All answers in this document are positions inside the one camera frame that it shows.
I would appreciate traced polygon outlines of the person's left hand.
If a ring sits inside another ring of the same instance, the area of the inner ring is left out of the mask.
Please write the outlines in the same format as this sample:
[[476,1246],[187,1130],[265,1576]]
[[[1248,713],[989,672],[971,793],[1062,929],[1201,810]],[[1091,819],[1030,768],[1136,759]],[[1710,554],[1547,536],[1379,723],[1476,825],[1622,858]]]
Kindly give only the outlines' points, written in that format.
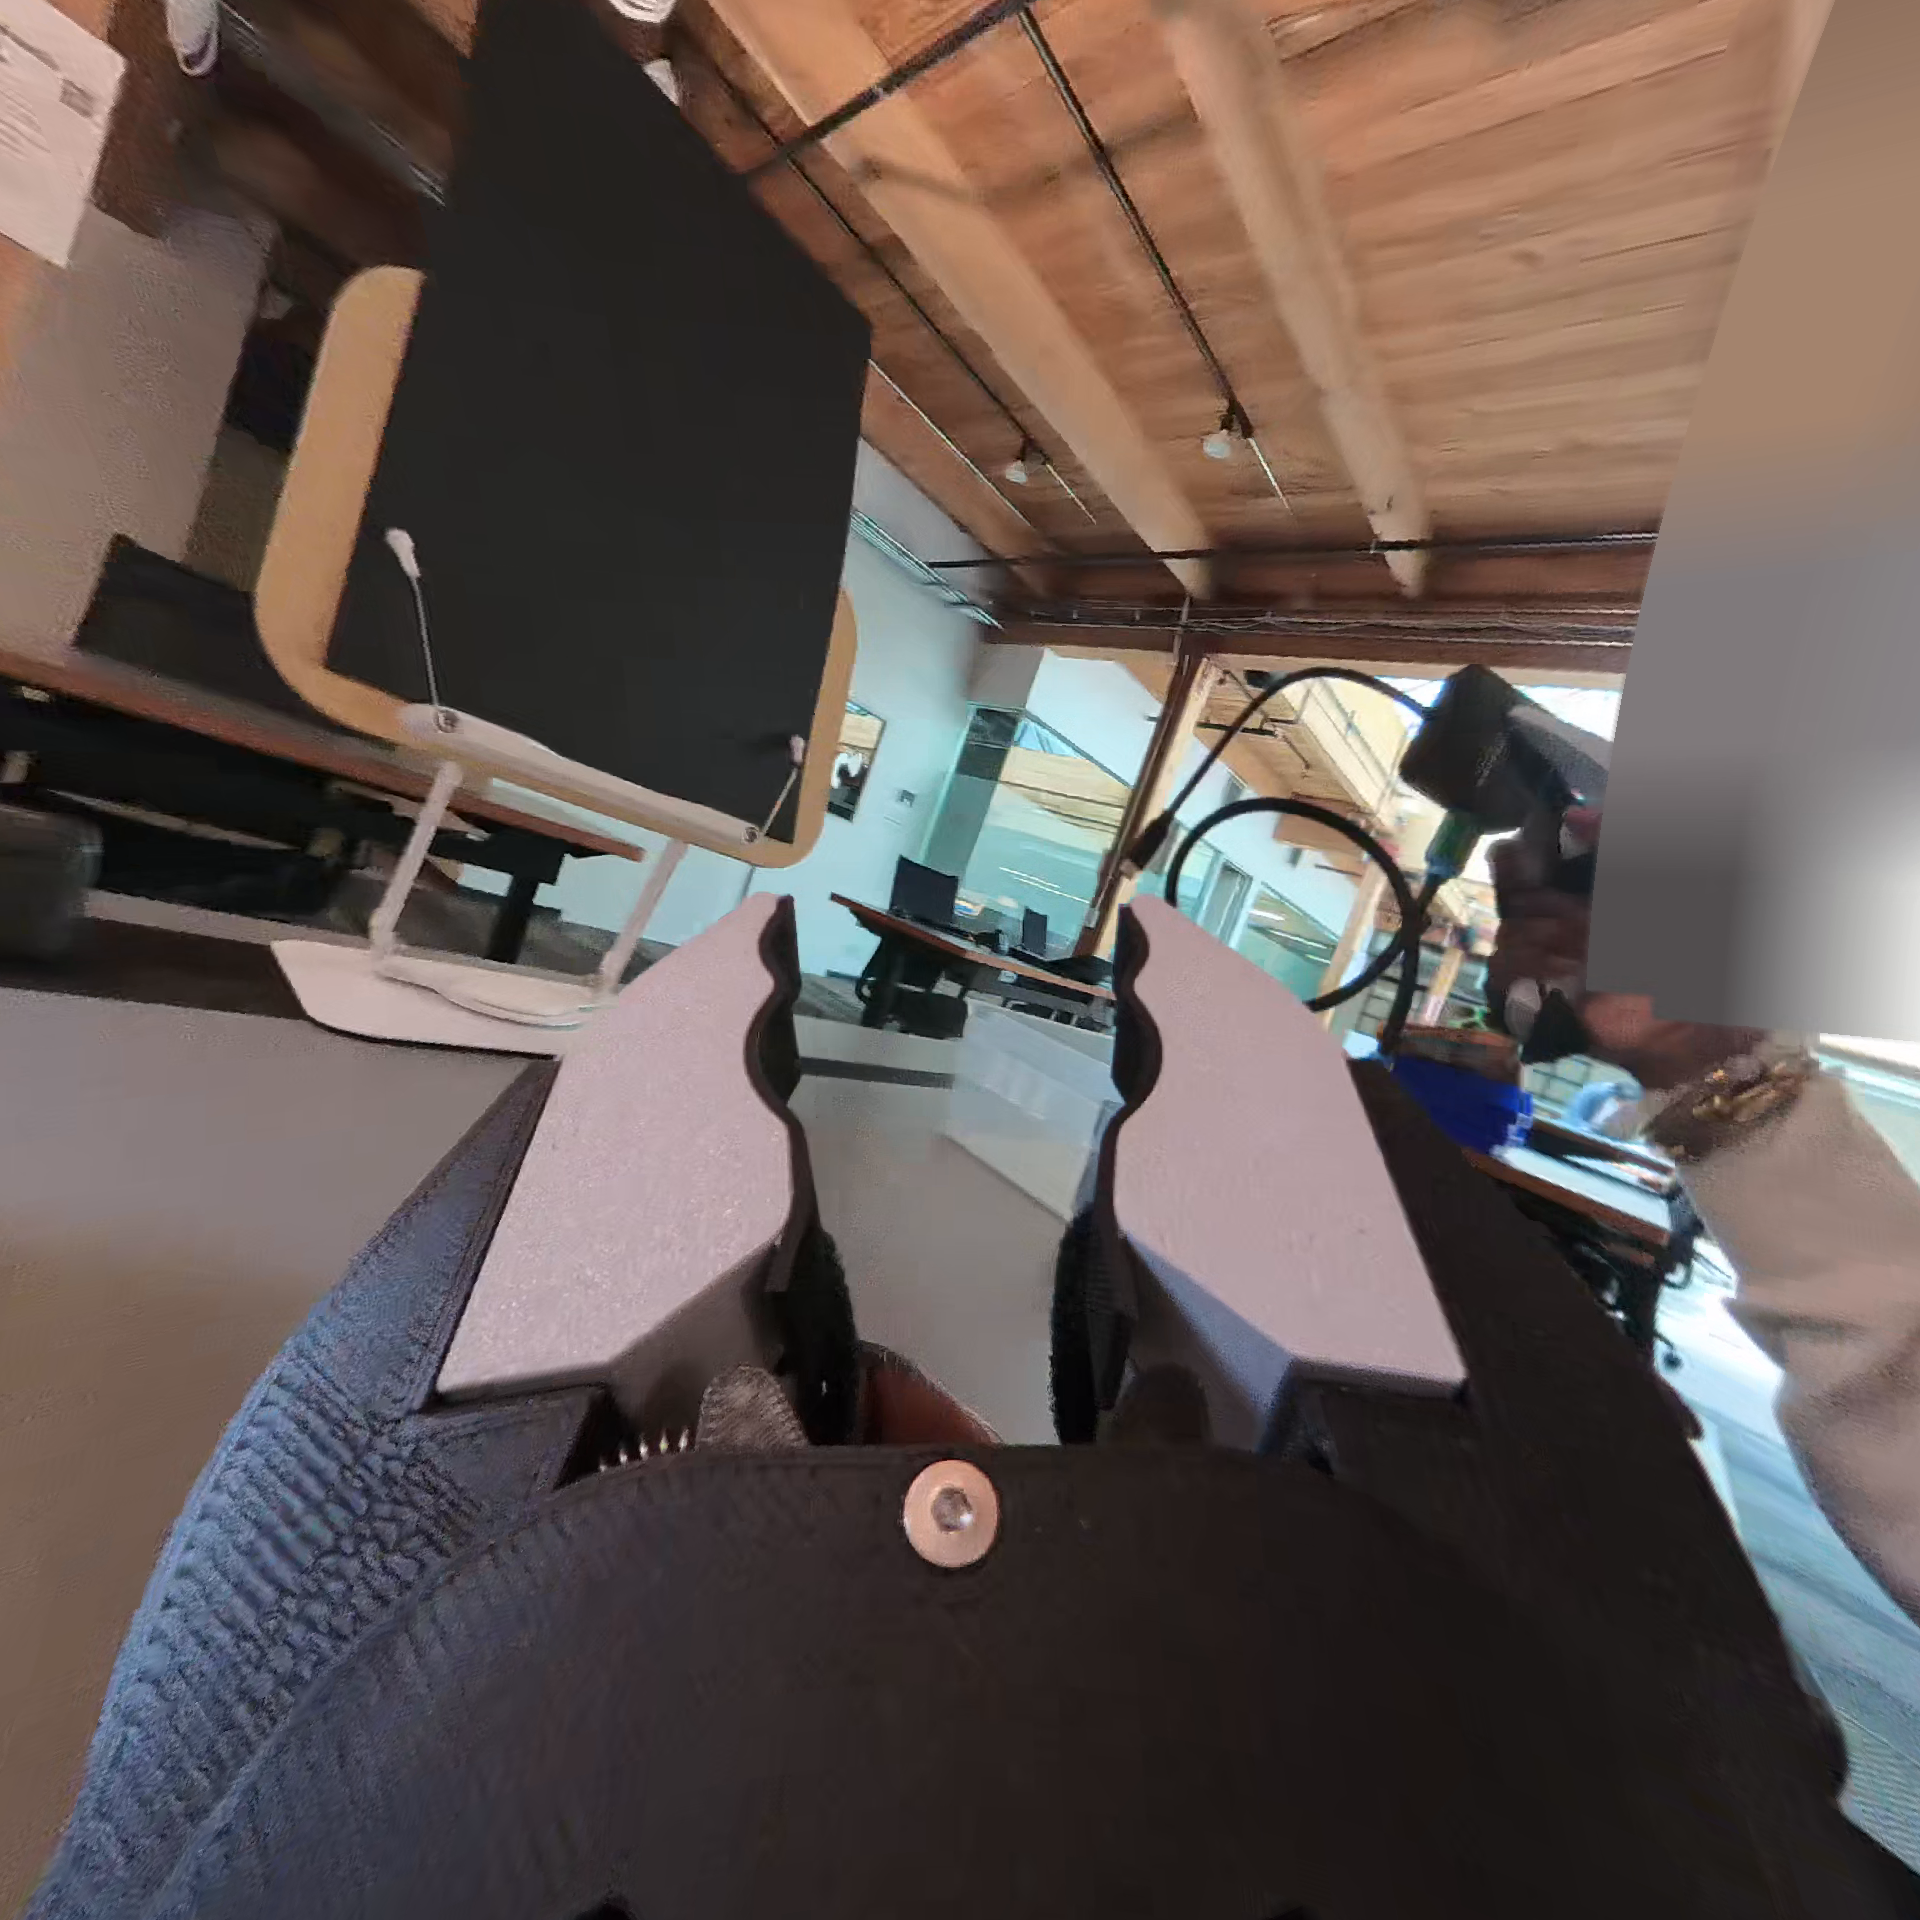
[[916,1362],[876,1342],[858,1350],[856,1440],[890,1450],[994,1450],[996,1432]]

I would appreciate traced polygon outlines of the black sheet wooden board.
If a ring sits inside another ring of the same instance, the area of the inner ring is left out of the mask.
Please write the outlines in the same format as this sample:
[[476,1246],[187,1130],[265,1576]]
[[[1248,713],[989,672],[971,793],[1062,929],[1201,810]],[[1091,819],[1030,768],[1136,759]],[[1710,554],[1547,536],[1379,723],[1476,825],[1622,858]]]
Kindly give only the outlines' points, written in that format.
[[477,6],[426,269],[341,290],[253,592],[349,731],[816,846],[870,327],[589,6]]

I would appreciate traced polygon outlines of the blue plastic bin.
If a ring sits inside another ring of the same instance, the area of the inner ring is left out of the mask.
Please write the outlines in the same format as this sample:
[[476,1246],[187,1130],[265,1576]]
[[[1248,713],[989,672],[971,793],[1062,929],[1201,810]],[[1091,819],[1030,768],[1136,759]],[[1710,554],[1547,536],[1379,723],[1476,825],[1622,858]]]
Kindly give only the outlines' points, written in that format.
[[1524,1086],[1406,1051],[1390,1071],[1408,1097],[1462,1150],[1494,1157],[1507,1147],[1526,1145],[1533,1102]]

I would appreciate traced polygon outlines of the grey desk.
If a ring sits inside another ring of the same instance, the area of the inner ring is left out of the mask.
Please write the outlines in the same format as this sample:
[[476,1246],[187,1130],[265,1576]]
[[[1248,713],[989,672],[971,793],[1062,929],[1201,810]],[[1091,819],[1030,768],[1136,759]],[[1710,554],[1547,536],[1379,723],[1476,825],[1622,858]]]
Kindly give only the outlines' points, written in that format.
[[[253,1379],[518,1064],[307,1023],[267,934],[93,911],[68,967],[5,974],[3,1897],[73,1807],[112,1657]],[[948,1130],[955,1047],[801,1001],[805,1117],[866,1337],[1002,1438],[1050,1417],[1050,1286],[1072,1181]]]

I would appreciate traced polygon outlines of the black braided cable green plugs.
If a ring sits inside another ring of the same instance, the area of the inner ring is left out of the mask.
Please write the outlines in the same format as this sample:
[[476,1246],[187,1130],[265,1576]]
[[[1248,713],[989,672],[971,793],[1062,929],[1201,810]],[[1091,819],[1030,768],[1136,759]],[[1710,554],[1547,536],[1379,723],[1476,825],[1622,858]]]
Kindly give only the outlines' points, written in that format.
[[1214,827],[1234,824],[1236,819],[1252,819],[1259,815],[1273,815],[1277,819],[1328,827],[1336,837],[1349,841],[1362,856],[1362,861],[1373,867],[1376,875],[1385,881],[1388,893],[1394,896],[1400,911],[1400,934],[1394,943],[1385,946],[1379,954],[1379,959],[1370,962],[1365,971],[1353,977],[1344,987],[1321,992],[1320,997],[1308,1001],[1310,1011],[1325,1014],[1344,1001],[1362,997],[1371,985],[1376,985],[1381,977],[1393,974],[1397,981],[1394,999],[1390,1001],[1388,1015],[1376,1034],[1376,1054],[1381,1058],[1393,1058],[1403,1045],[1408,1023],[1413,1015],[1413,1005],[1420,991],[1420,950],[1425,943],[1434,903],[1442,887],[1451,886],[1461,873],[1465,873],[1469,856],[1482,839],[1478,824],[1462,813],[1444,813],[1442,824],[1429,843],[1425,878],[1418,887],[1410,887],[1397,858],[1388,854],[1385,843],[1381,843],[1371,833],[1355,825],[1353,822],[1331,813],[1328,807],[1308,800],[1236,800],[1233,806],[1216,807],[1210,817],[1204,817],[1192,830],[1184,833],[1184,839],[1174,849],[1169,871],[1164,875],[1164,902],[1169,905],[1180,903],[1180,886],[1184,881],[1184,867],[1188,863],[1188,856],[1212,834]]

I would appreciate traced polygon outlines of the white paper sign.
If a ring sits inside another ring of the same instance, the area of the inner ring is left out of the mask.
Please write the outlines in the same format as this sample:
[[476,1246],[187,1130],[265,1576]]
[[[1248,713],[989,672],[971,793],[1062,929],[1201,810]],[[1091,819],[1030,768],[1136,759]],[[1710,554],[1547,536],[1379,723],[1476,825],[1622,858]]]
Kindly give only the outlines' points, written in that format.
[[128,62],[48,3],[3,6],[3,237],[64,271]]

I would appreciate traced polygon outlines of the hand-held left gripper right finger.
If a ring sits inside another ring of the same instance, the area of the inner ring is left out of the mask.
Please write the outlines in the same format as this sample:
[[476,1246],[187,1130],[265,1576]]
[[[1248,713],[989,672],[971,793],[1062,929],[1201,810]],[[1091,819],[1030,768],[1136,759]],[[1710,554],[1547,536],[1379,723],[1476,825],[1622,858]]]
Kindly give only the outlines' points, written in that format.
[[1060,1442],[1171,1401],[1264,1447],[1313,1385],[1453,1401],[1468,1362],[1341,1045],[1160,899],[1120,912],[1112,1080],[1050,1306]]

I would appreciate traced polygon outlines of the clear plastic bin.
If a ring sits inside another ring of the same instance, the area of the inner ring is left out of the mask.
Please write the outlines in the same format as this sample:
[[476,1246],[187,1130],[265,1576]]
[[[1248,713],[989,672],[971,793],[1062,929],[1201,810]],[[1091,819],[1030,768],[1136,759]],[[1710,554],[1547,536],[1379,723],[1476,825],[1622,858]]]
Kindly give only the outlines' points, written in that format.
[[970,1006],[946,1135],[1035,1205],[1060,1222],[1085,1209],[1118,1112],[1112,1032]]

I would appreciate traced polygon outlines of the wooden table black legs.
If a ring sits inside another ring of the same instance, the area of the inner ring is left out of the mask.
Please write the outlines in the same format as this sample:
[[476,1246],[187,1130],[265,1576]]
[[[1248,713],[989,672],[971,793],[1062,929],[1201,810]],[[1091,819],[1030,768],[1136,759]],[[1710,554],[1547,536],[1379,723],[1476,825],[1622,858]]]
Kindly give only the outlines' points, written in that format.
[[[107,815],[136,810],[179,827],[237,834],[251,849],[324,867],[370,849],[403,854],[401,806],[426,819],[432,776],[384,744],[203,695],[90,657],[3,655],[5,799]],[[428,854],[508,881],[484,959],[521,959],[537,893],[568,858],[643,861],[643,850],[515,807],[461,776]]]

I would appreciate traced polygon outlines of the wooden office table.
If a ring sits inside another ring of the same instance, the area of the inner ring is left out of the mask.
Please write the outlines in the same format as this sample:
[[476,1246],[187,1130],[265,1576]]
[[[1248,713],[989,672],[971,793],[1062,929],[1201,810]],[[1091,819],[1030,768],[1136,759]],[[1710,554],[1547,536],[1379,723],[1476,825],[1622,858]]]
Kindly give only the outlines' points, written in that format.
[[853,987],[865,1029],[958,1043],[966,1035],[973,1006],[994,1001],[1006,1014],[1114,1032],[1116,995],[1106,977],[1067,977],[850,896],[832,895],[830,902],[876,939]]

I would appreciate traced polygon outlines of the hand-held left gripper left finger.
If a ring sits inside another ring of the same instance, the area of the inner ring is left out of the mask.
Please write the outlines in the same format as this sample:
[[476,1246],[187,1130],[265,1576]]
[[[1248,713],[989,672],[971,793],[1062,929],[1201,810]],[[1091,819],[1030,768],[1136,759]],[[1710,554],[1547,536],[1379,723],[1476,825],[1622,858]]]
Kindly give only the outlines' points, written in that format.
[[859,1365],[801,1089],[793,903],[750,896],[568,1045],[450,1336],[437,1392],[610,1398],[641,1438],[698,1425],[736,1367],[845,1446]]

